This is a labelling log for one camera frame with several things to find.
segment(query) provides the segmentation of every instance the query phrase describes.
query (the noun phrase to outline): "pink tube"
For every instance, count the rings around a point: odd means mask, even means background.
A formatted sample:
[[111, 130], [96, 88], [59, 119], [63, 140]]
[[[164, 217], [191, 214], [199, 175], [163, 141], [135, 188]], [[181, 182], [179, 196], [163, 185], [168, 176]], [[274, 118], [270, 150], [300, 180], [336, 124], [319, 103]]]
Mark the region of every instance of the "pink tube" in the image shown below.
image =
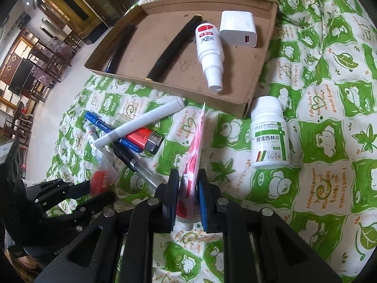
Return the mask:
[[200, 221], [199, 203], [196, 192], [197, 173], [199, 171], [200, 151], [205, 120], [205, 104], [199, 115], [199, 122], [191, 146], [188, 150], [180, 190], [178, 193], [177, 221], [182, 223], [184, 230], [192, 230], [194, 223]]

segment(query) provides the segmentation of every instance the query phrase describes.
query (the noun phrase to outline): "blue pen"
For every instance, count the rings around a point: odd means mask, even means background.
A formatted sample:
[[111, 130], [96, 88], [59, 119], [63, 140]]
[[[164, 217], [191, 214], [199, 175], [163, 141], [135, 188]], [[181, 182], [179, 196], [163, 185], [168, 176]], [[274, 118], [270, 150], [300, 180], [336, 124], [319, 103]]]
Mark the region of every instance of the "blue pen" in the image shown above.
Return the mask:
[[[98, 127], [100, 130], [104, 131], [105, 133], [109, 133], [110, 131], [113, 130], [106, 123], [104, 123], [101, 119], [99, 119], [99, 117], [96, 114], [92, 112], [86, 111], [85, 118], [88, 119], [91, 123], [93, 123], [93, 125]], [[139, 148], [138, 146], [136, 146], [135, 144], [133, 144], [132, 142], [130, 142], [128, 139], [124, 137], [120, 138], [118, 141], [133, 152], [136, 152], [136, 153], [142, 152], [141, 148]]]

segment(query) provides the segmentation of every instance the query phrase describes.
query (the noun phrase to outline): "white charger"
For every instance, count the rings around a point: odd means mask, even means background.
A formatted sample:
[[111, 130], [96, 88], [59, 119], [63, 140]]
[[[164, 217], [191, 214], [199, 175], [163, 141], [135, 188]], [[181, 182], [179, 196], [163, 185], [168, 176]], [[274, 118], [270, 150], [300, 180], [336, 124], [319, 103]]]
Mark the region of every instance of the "white charger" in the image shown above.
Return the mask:
[[224, 45], [254, 48], [257, 32], [250, 12], [225, 10], [221, 14], [220, 38]]

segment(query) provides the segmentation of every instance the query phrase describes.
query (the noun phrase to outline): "television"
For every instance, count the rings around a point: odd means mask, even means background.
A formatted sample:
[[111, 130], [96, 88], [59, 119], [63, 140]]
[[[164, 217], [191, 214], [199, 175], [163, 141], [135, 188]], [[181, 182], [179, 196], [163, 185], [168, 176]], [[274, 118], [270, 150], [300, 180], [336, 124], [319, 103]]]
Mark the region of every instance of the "television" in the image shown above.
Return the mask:
[[31, 89], [35, 80], [35, 77], [31, 74], [33, 66], [34, 64], [30, 60], [26, 58], [21, 60], [8, 87], [15, 95], [19, 96], [21, 94], [21, 88]]

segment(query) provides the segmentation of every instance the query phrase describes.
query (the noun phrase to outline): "cardboard box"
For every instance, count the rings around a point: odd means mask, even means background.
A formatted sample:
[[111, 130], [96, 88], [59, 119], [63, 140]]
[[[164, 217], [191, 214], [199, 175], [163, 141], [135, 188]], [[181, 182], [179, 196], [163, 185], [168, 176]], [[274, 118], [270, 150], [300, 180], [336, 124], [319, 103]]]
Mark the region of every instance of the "cardboard box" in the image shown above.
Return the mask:
[[[274, 32], [278, 5], [266, 0], [158, 0], [132, 9], [106, 35], [85, 67], [98, 75], [149, 86], [173, 95], [206, 102], [208, 106], [243, 118], [253, 99], [270, 39]], [[195, 35], [182, 48], [161, 82], [145, 80], [159, 56], [182, 27], [197, 14], [203, 22], [220, 28], [223, 10], [252, 12], [257, 28], [255, 48], [223, 46], [223, 91], [211, 92], [197, 59]], [[119, 64], [116, 74], [105, 73], [120, 32], [127, 23], [137, 29]]]

